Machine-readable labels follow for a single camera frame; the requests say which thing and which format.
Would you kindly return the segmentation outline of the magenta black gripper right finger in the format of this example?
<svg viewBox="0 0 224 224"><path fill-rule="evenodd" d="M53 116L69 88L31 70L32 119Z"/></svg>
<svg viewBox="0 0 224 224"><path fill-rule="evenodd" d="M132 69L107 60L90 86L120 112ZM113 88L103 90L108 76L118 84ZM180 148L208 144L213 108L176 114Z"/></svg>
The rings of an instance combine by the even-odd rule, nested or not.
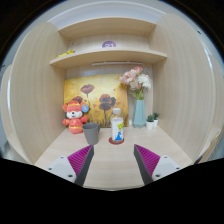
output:
<svg viewBox="0 0 224 224"><path fill-rule="evenodd" d="M134 145L134 156L137 161L143 183L145 185L152 183L152 174L160 160L160 156L137 144Z"/></svg>

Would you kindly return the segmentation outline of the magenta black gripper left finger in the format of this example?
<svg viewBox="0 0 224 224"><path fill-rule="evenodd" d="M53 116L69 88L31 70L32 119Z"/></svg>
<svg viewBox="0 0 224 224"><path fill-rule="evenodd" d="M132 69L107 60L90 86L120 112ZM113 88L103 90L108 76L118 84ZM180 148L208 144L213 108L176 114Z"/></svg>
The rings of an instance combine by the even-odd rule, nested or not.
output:
<svg viewBox="0 0 224 224"><path fill-rule="evenodd" d="M76 173L76 185L84 184L93 155L94 146L89 145L68 156L68 161Z"/></svg>

